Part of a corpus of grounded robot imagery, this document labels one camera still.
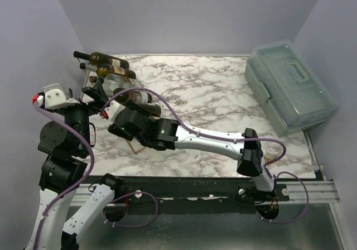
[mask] marble surface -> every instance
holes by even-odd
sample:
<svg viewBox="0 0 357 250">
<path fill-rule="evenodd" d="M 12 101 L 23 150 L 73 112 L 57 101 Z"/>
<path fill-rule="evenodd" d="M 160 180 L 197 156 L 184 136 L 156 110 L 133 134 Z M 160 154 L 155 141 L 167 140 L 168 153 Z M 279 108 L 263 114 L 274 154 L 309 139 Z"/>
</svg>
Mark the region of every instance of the marble surface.
<svg viewBox="0 0 357 250">
<path fill-rule="evenodd" d="M 137 78 L 161 94 L 183 121 L 221 132 L 253 128 L 259 137 L 278 138 L 255 99 L 245 77 L 244 57 L 119 56 L 127 59 Z M 161 117 L 173 118 L 162 108 Z M 92 175 L 239 177 L 237 161 L 197 150 L 155 151 L 145 148 L 135 155 L 126 141 L 107 132 L 109 123 L 91 116 L 97 127 L 95 166 Z M 311 156 L 302 132 L 280 138 L 287 154 L 269 166 L 272 174 L 289 171 L 300 178 L 315 178 Z M 134 149 L 141 145 L 134 142 Z M 262 142 L 263 150 L 280 146 Z"/>
</svg>

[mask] plastic storage box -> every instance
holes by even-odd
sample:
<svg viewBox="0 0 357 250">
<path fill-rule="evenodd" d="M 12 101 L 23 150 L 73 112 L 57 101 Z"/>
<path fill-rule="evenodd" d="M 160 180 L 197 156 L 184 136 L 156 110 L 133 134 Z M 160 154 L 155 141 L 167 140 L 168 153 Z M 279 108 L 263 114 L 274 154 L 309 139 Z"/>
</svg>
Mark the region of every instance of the plastic storage box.
<svg viewBox="0 0 357 250">
<path fill-rule="evenodd" d="M 337 108 L 336 100 L 287 40 L 255 47 L 244 75 L 280 137 L 327 120 Z"/>
</svg>

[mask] gray wall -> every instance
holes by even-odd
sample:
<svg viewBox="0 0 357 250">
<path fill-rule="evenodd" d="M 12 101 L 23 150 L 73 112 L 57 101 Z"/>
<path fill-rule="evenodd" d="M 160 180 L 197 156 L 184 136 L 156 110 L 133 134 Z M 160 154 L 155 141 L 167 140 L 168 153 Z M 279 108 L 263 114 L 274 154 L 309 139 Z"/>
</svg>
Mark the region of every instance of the gray wall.
<svg viewBox="0 0 357 250">
<path fill-rule="evenodd" d="M 248 54 L 293 41 L 317 0 L 59 0 L 85 51 Z"/>
<path fill-rule="evenodd" d="M 294 44 L 339 102 L 334 117 L 310 134 L 357 246 L 356 31 L 357 0 L 319 0 Z"/>
<path fill-rule="evenodd" d="M 39 133 L 48 120 L 32 107 L 45 85 L 84 77 L 72 57 L 82 46 L 57 0 L 0 0 L 0 248 L 23 249 L 38 209 Z"/>
</svg>

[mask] cable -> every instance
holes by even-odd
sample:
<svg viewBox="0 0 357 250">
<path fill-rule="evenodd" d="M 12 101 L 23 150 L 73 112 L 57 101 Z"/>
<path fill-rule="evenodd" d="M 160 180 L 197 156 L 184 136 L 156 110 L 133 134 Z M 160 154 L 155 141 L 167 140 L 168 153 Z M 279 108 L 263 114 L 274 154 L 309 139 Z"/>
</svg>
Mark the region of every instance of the cable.
<svg viewBox="0 0 357 250">
<path fill-rule="evenodd" d="M 154 213 L 154 216 L 152 217 L 152 219 L 150 219 L 148 222 L 144 223 L 144 224 L 139 224 L 139 225 L 126 225 L 126 224 L 120 224 L 120 223 L 117 223 L 117 222 L 110 222 L 105 214 L 105 211 L 103 212 L 103 215 L 105 217 L 105 222 L 104 223 L 110 223 L 111 225 L 115 225 L 115 226 L 118 226 L 118 227 L 124 227 L 124 228 L 143 228 L 143 227 L 146 227 L 148 225 L 150 225 L 157 217 L 157 214 L 158 214 L 158 203 L 157 203 L 157 200 L 156 198 L 151 194 L 151 193 L 147 193 L 145 191 L 138 191 L 138 192 L 135 192 L 135 193 L 128 193 L 128 194 L 125 194 L 119 198 L 116 198 L 114 199 L 113 201 L 111 201 L 111 203 L 115 202 L 115 201 L 118 201 L 120 199 L 123 199 L 125 197 L 128 197 L 128 196 L 131 196 L 131 195 L 134 195 L 134 194 L 145 194 L 145 195 L 148 195 L 151 197 L 151 199 L 154 200 L 155 202 L 155 213 Z"/>
<path fill-rule="evenodd" d="M 168 102 L 162 97 L 160 96 L 159 94 L 157 94 L 156 92 L 154 92 L 153 90 L 150 90 L 150 89 L 146 89 L 146 88 L 130 88 L 130 89 L 125 89 L 125 90 L 122 90 L 120 92 L 118 92 L 117 94 L 113 95 L 106 103 L 105 105 L 102 107 L 101 111 L 100 111 L 100 115 L 103 115 L 103 112 L 105 110 L 105 108 L 115 99 L 117 98 L 118 96 L 126 93 L 126 92 L 130 92 L 130 91 L 135 91 L 135 90 L 139 90 L 139 91 L 144 91 L 144 92 L 149 92 L 155 96 L 157 96 L 164 104 L 165 106 L 170 110 L 170 112 L 172 113 L 172 115 L 176 118 L 176 120 L 179 122 L 179 124 L 187 131 L 193 133 L 193 134 L 197 134 L 197 131 L 189 128 L 186 124 L 184 124 L 184 122 L 180 119 L 180 117 L 176 114 L 176 112 L 172 109 L 172 107 L 168 104 Z M 276 140 L 275 138 L 260 138 L 260 137 L 257 137 L 257 138 L 240 138 L 240 139 L 236 139 L 236 138 L 225 138 L 225 137 L 218 137 L 218 136 L 213 136 L 211 134 L 204 134 L 204 133 L 199 133 L 200 136 L 203 136 L 203 137 L 207 137 L 207 138 L 211 138 L 211 139 L 214 139 L 214 140 L 221 140 L 221 141 L 227 141 L 227 142 L 244 142 L 244 141 L 269 141 L 269 142 L 275 142 L 275 143 L 278 143 L 279 145 L 282 146 L 283 148 L 283 152 L 280 154 L 280 156 L 272 159 L 271 161 L 269 162 L 266 162 L 263 167 L 265 168 L 268 176 L 270 178 L 273 178 L 273 176 L 270 174 L 269 172 L 269 169 L 267 169 L 267 165 L 270 165 L 276 161 L 279 161 L 282 157 L 284 157 L 285 153 L 286 153 L 286 146 L 284 145 L 283 142 L 281 142 L 280 140 Z"/>
<path fill-rule="evenodd" d="M 291 219 L 291 220 L 280 221 L 280 222 L 278 222 L 278 221 L 272 221 L 271 219 L 270 219 L 270 220 L 269 220 L 269 219 L 266 219 L 266 218 L 262 217 L 262 215 L 260 215 L 259 212 L 257 211 L 257 214 L 260 216 L 260 219 L 261 219 L 261 220 L 263 220 L 263 221 L 265 221 L 265 222 L 268 222 L 268 223 L 272 223 L 272 224 L 289 224 L 289 223 L 292 223 L 292 222 L 294 222 L 294 221 L 299 220 L 299 219 L 302 218 L 302 216 L 306 213 L 307 208 L 308 208 L 308 205 L 309 205 L 309 201 L 310 201 L 310 199 L 309 199 L 309 197 L 308 197 L 308 191 L 307 191 L 306 185 L 303 183 L 303 181 L 302 181 L 301 179 L 299 179 L 296 175 L 294 175 L 294 174 L 292 174 L 292 173 L 290 173 L 290 172 L 286 172 L 286 171 L 280 172 L 280 173 L 276 176 L 276 178 L 279 178 L 281 174 L 291 175 L 291 176 L 295 177 L 295 178 L 301 183 L 301 185 L 302 185 L 302 187 L 304 188 L 305 193 L 306 193 L 306 205 L 305 205 L 303 211 L 301 211 L 301 213 L 300 213 L 297 217 L 295 217 L 295 218 L 293 218 L 293 219 Z"/>
<path fill-rule="evenodd" d="M 94 167 L 94 153 L 93 153 L 93 150 L 90 147 L 90 144 L 84 139 L 84 137 L 81 136 L 80 133 L 78 133 L 76 130 L 74 130 L 73 128 L 71 128 L 70 126 L 68 126 L 67 124 L 65 124 L 64 122 L 62 122 L 58 118 L 56 118 L 55 116 L 53 116 L 52 113 L 50 113 L 50 112 L 48 112 L 48 111 L 46 111 L 44 109 L 41 109 L 38 106 L 38 102 L 34 102 L 33 103 L 33 107 L 34 107 L 35 110 L 37 110 L 38 112 L 40 112 L 41 114 L 43 114 L 47 118 L 50 118 L 52 121 L 54 121 L 55 123 L 59 124 L 61 127 L 63 127 L 64 129 L 66 129 L 67 131 L 72 133 L 76 138 L 78 138 L 80 140 L 80 142 L 82 142 L 83 145 L 86 147 L 86 149 L 88 150 L 89 155 L 90 155 L 90 165 L 89 165 L 89 168 L 88 168 L 87 172 L 83 175 L 83 177 L 80 180 L 78 180 L 75 184 L 70 186 L 68 189 L 64 190 L 59 195 L 57 195 L 46 206 L 44 212 L 42 213 L 43 218 L 40 220 L 40 222 L 38 224 L 38 228 L 37 228 L 37 232 L 36 232 L 36 236 L 35 236 L 35 241 L 33 243 L 33 250 L 37 250 L 38 240 L 40 239 L 42 227 L 44 226 L 44 222 L 45 222 L 45 219 L 47 217 L 48 212 L 50 211 L 51 207 L 54 205 L 55 202 L 57 202 L 59 199 L 61 199 L 66 194 L 68 194 L 71 191 L 75 190 L 89 176 L 89 174 L 91 173 L 91 171 L 93 170 L 93 167 Z"/>
</svg>

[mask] purple cable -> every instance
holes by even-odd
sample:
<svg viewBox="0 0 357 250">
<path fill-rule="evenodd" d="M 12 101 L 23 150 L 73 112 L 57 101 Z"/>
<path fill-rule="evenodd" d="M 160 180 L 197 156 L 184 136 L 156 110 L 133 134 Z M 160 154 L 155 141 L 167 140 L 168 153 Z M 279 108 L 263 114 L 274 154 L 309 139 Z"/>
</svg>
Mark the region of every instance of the purple cable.
<svg viewBox="0 0 357 250">
<path fill-rule="evenodd" d="M 265 222 L 268 222 L 268 223 L 272 223 L 272 224 L 289 224 L 289 223 L 292 223 L 292 222 L 294 222 L 296 220 L 299 220 L 306 213 L 308 205 L 309 205 L 309 201 L 310 201 L 310 199 L 308 197 L 308 191 L 307 191 L 306 185 L 302 182 L 301 179 L 299 179 L 296 175 L 294 175 L 294 174 L 292 174 L 290 172 L 286 172 L 286 171 L 280 172 L 276 176 L 276 178 L 279 178 L 281 174 L 291 175 L 291 176 L 295 177 L 301 183 L 301 185 L 303 186 L 303 188 L 305 190 L 305 193 L 306 193 L 306 205 L 305 205 L 303 211 L 297 217 L 295 217 L 293 219 L 290 219 L 290 220 L 287 220 L 287 221 L 272 221 L 272 220 L 270 221 L 269 219 L 266 219 L 266 218 L 262 217 L 262 215 L 260 215 L 259 212 L 257 211 L 257 214 L 260 216 L 261 220 L 263 220 Z"/>
<path fill-rule="evenodd" d="M 144 223 L 144 224 L 140 224 L 140 225 L 126 225 L 126 224 L 120 224 L 120 223 L 116 223 L 116 222 L 110 222 L 105 214 L 105 211 L 103 212 L 103 215 L 105 217 L 105 221 L 107 223 L 110 223 L 112 225 L 115 225 L 115 226 L 118 226 L 118 227 L 124 227 L 124 228 L 143 228 L 143 227 L 146 227 L 148 225 L 150 225 L 157 217 L 157 213 L 158 213 L 158 203 L 157 203 L 157 200 L 156 198 L 151 194 L 151 193 L 146 193 L 145 191 L 138 191 L 138 192 L 135 192 L 135 193 L 128 193 L 128 194 L 125 194 L 119 198 L 116 198 L 114 199 L 113 201 L 111 201 L 111 203 L 115 202 L 115 201 L 118 201 L 118 200 L 121 200 L 125 197 L 128 197 L 128 196 L 131 196 L 131 195 L 134 195 L 134 194 L 145 194 L 145 195 L 148 195 L 151 197 L 151 199 L 154 200 L 155 202 L 155 213 L 154 213 L 154 216 L 152 217 L 152 219 L 150 219 L 148 222 Z"/>
<path fill-rule="evenodd" d="M 37 228 L 37 232 L 36 232 L 36 236 L 35 236 L 35 241 L 33 243 L 33 250 L 37 250 L 38 247 L 38 240 L 40 239 L 40 235 L 41 235 L 41 231 L 42 231 L 42 227 L 44 226 L 44 221 L 46 219 L 46 216 L 48 214 L 48 212 L 50 211 L 51 207 L 53 206 L 53 204 L 55 202 L 57 202 L 59 199 L 61 199 L 63 196 L 65 196 L 66 194 L 70 193 L 71 191 L 73 191 L 74 189 L 76 189 L 91 173 L 91 171 L 93 170 L 94 167 L 94 153 L 90 147 L 90 144 L 88 144 L 88 142 L 84 139 L 84 137 L 81 136 L 80 133 L 78 133 L 76 130 L 74 130 L 73 128 L 71 128 L 70 126 L 68 126 L 67 124 L 65 124 L 64 122 L 62 122 L 61 120 L 57 119 L 55 116 L 52 115 L 52 113 L 41 109 L 40 107 L 38 107 L 38 103 L 34 102 L 33 107 L 35 108 L 35 110 L 37 110 L 38 112 L 40 112 L 41 114 L 43 114 L 44 116 L 46 116 L 47 118 L 50 118 L 52 121 L 54 121 L 55 123 L 59 124 L 61 127 L 63 127 L 64 129 L 68 130 L 70 133 L 72 133 L 76 138 L 78 138 L 80 140 L 80 142 L 83 143 L 83 145 L 86 147 L 86 149 L 89 152 L 90 155 L 90 165 L 88 168 L 88 171 L 83 175 L 83 177 L 78 180 L 74 185 L 70 186 L 68 189 L 64 190 L 63 192 L 61 192 L 59 195 L 57 195 L 45 208 L 44 212 L 42 213 L 42 215 L 44 216 L 43 219 L 40 220 L 39 224 L 38 224 L 38 228 Z"/>
<path fill-rule="evenodd" d="M 176 112 L 171 108 L 171 106 L 168 104 L 168 102 L 162 97 L 160 96 L 159 94 L 157 94 L 156 92 L 154 92 L 153 90 L 150 90 L 150 89 L 146 89 L 146 88 L 140 88 L 140 87 L 137 87 L 137 88 L 129 88 L 129 89 L 125 89 L 125 90 L 122 90 L 120 92 L 118 92 L 117 94 L 113 95 L 106 103 L 105 105 L 102 107 L 101 111 L 100 111 L 100 115 L 103 115 L 103 112 L 105 110 L 105 108 L 115 99 L 117 98 L 118 96 L 126 93 L 126 92 L 130 92 L 130 91 L 135 91 L 135 90 L 139 90 L 139 91 L 144 91 L 144 92 L 149 92 L 155 96 L 157 96 L 164 104 L 165 106 L 170 110 L 170 112 L 172 113 L 172 115 L 176 118 L 176 120 L 179 122 L 179 124 L 187 131 L 193 133 L 193 134 L 197 134 L 196 131 L 192 130 L 191 128 L 189 128 L 186 124 L 184 124 L 184 122 L 180 119 L 180 117 L 176 114 Z M 283 148 L 283 152 L 276 158 L 272 159 L 271 161 L 269 162 L 266 162 L 264 164 L 264 168 L 268 174 L 268 176 L 270 178 L 273 178 L 273 176 L 270 174 L 269 172 L 269 169 L 267 169 L 267 165 L 270 165 L 276 161 L 279 161 L 282 157 L 284 157 L 285 153 L 286 153 L 286 146 L 284 145 L 283 142 L 281 142 L 280 140 L 276 140 L 275 138 L 240 138 L 240 139 L 233 139 L 233 138 L 225 138 L 225 137 L 218 137 L 218 136 L 212 136 L 210 134 L 204 134 L 204 133 L 200 133 L 200 136 L 203 136 L 203 137 L 207 137 L 207 138 L 211 138 L 211 139 L 214 139 L 214 140 L 221 140 L 221 141 L 227 141 L 227 142 L 244 142 L 244 141 L 269 141 L 269 142 L 275 142 L 275 143 L 278 143 L 279 145 L 282 146 Z"/>
</svg>

